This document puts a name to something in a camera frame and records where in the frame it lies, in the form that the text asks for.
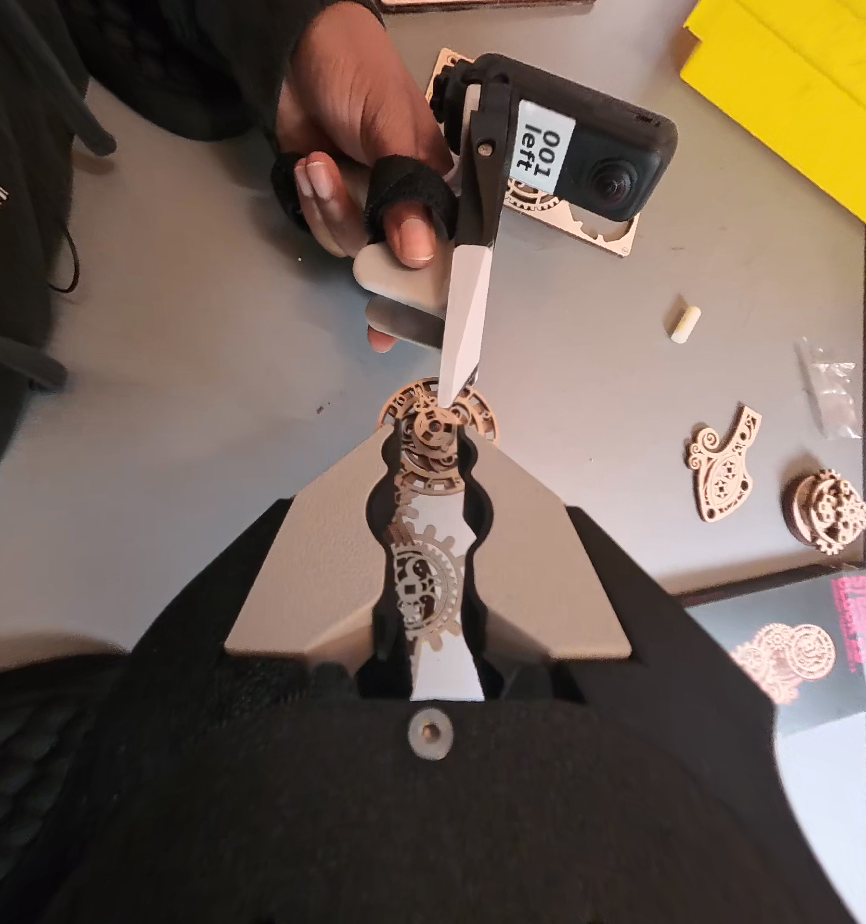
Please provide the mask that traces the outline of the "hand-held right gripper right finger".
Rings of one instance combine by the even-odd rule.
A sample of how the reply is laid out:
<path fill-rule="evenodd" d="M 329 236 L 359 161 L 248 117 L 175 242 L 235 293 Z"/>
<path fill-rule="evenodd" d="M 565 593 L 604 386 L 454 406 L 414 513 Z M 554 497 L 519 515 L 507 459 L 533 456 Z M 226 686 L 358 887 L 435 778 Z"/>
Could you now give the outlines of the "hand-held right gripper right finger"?
<path fill-rule="evenodd" d="M 626 664 L 633 647 L 568 508 L 483 435 L 458 435 L 465 555 L 462 632 L 480 687 L 561 667 Z"/>

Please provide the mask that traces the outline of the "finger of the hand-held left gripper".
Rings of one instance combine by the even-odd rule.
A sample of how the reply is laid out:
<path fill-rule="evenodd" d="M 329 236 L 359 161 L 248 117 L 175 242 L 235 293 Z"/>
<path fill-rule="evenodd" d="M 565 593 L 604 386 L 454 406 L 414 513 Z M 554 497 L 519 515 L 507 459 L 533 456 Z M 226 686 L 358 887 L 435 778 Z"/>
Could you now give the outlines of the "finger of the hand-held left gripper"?
<path fill-rule="evenodd" d="M 481 358 L 494 247 L 462 244 L 452 255 L 439 367 L 438 404 L 449 409 Z"/>

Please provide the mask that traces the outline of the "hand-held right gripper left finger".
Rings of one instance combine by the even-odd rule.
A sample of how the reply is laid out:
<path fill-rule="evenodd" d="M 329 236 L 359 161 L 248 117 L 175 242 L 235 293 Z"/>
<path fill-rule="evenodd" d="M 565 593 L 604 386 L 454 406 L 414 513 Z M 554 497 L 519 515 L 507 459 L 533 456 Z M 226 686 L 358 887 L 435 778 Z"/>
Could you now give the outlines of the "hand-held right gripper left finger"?
<path fill-rule="evenodd" d="M 355 674 L 399 626 L 386 533 L 397 511 L 401 428 L 386 424 L 299 491 L 225 641 Z"/>

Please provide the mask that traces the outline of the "small wooden pinion gear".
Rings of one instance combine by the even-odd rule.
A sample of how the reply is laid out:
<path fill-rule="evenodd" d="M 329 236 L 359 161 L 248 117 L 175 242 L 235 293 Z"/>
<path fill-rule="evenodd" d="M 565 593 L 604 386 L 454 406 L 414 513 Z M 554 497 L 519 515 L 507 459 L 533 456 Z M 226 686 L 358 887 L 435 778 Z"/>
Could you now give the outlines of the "small wooden pinion gear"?
<path fill-rule="evenodd" d="M 448 456 L 456 439 L 457 419 L 436 403 L 419 407 L 413 420 L 413 440 L 418 452 Z"/>

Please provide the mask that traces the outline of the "wooden gear assembly with pegs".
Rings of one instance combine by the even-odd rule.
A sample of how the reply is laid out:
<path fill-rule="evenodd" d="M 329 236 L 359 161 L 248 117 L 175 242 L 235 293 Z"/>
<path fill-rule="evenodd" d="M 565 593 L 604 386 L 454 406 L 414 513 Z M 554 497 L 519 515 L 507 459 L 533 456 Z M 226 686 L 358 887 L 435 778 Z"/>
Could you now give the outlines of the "wooden gear assembly with pegs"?
<path fill-rule="evenodd" d="M 401 466 L 395 478 L 396 510 L 386 530 L 393 551 L 398 610 L 414 668 L 425 650 L 441 653 L 448 638 L 462 635 L 461 605 L 465 551 L 458 528 L 447 524 L 447 501 L 461 500 L 464 483 L 459 471 L 458 432 L 470 430 L 496 444 L 498 425 L 490 404 L 466 385 L 450 410 L 457 419 L 456 439 L 448 456 L 418 452 L 413 440 L 415 412 L 438 405 L 439 381 L 416 380 L 396 391 L 382 406 L 378 426 L 401 430 Z"/>

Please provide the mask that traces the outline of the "person's left forearm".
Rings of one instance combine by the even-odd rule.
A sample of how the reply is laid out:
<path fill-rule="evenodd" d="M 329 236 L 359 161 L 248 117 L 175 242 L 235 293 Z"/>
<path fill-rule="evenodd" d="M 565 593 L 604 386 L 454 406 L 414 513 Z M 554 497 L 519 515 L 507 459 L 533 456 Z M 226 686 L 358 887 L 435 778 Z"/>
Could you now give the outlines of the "person's left forearm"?
<path fill-rule="evenodd" d="M 335 1 L 61 1 L 90 77 L 191 141 L 272 127 L 291 59 Z"/>

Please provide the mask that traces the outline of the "person's left hand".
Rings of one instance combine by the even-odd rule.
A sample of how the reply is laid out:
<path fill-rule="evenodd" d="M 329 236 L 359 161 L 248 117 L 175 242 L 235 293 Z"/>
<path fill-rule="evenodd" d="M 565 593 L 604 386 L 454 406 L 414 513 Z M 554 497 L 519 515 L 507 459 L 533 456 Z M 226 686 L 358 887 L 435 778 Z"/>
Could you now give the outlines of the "person's left hand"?
<path fill-rule="evenodd" d="M 366 245 L 362 207 L 338 159 L 367 167 L 390 155 L 419 160 L 439 175 L 450 149 L 424 94 L 383 24 L 365 6 L 322 11 L 301 36 L 277 104 L 276 135 L 293 168 L 303 218 L 330 254 L 353 258 Z"/>

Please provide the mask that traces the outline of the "yellow plastic bin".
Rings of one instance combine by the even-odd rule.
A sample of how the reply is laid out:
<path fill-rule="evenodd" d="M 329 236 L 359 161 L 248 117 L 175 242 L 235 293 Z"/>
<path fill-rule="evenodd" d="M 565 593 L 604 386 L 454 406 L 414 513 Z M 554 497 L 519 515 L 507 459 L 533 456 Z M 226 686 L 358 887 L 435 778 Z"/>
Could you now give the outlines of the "yellow plastic bin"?
<path fill-rule="evenodd" d="M 682 79 L 866 225 L 866 1 L 703 1 Z"/>

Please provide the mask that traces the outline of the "ornate wooden teardrop piece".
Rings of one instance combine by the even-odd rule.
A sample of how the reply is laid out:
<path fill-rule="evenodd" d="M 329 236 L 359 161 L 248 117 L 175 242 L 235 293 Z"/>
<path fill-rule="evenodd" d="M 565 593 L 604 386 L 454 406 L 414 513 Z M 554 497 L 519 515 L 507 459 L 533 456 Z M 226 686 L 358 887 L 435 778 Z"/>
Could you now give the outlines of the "ornate wooden teardrop piece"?
<path fill-rule="evenodd" d="M 712 427 L 699 427 L 688 445 L 685 464 L 693 471 L 698 514 L 713 524 L 744 505 L 753 486 L 747 468 L 747 453 L 759 433 L 762 416 L 739 406 L 730 433 L 725 436 Z"/>

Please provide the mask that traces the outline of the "black puzzle box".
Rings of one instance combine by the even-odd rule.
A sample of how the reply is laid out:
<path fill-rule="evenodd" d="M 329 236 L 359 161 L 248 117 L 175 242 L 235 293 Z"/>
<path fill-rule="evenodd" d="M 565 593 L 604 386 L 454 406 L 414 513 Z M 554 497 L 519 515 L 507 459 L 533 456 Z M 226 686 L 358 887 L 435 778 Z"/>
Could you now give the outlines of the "black puzzle box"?
<path fill-rule="evenodd" d="M 866 713 L 866 565 L 807 565 L 680 602 L 774 703 L 776 735 Z"/>

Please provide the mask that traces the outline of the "small stacked wooden gear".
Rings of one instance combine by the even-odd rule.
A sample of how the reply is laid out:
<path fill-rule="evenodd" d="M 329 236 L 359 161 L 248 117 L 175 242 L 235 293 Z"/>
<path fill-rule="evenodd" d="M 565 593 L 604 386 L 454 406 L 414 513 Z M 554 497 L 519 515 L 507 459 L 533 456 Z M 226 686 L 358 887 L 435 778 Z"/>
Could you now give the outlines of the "small stacked wooden gear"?
<path fill-rule="evenodd" d="M 792 480 L 782 509 L 793 537 L 827 556 L 840 554 L 866 531 L 866 501 L 833 468 Z"/>

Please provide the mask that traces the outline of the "clear plastic bag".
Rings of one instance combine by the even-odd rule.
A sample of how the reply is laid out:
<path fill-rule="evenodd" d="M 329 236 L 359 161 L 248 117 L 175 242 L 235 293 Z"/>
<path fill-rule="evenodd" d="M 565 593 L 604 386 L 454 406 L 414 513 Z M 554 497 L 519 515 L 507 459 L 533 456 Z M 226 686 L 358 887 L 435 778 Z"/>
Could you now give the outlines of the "clear plastic bag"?
<path fill-rule="evenodd" d="M 857 365 L 802 337 L 797 358 L 812 413 L 822 436 L 831 441 L 863 439 L 854 376 Z"/>

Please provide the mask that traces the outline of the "black textured seat cushion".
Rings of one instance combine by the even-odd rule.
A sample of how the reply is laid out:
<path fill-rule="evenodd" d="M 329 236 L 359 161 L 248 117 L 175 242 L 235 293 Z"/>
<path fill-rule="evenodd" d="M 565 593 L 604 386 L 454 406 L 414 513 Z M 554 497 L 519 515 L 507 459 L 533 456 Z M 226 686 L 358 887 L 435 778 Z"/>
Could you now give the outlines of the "black textured seat cushion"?
<path fill-rule="evenodd" d="M 0 915 L 126 656 L 79 654 L 0 671 Z"/>

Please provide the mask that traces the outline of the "person's black printed hoodie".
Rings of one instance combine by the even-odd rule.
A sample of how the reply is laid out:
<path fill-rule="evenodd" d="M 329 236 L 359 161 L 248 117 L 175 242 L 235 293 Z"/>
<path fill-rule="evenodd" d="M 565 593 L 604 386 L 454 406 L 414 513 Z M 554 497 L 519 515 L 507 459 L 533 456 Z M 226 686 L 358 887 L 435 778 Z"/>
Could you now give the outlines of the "person's black printed hoodie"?
<path fill-rule="evenodd" d="M 68 378 L 47 349 L 50 277 L 70 242 L 71 150 L 116 151 L 85 101 L 88 81 L 58 2 L 0 1 L 0 462 L 31 393 Z"/>

